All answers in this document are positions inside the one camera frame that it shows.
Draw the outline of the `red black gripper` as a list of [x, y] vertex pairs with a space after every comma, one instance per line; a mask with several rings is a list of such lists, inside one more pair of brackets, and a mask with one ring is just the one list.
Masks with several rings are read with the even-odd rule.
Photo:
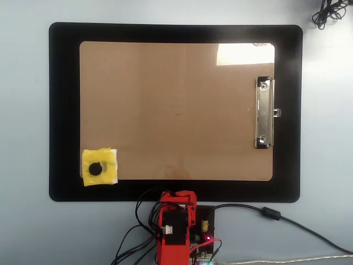
[[189, 245], [190, 229], [196, 222], [197, 196], [193, 191], [163, 192], [160, 197], [161, 244]]

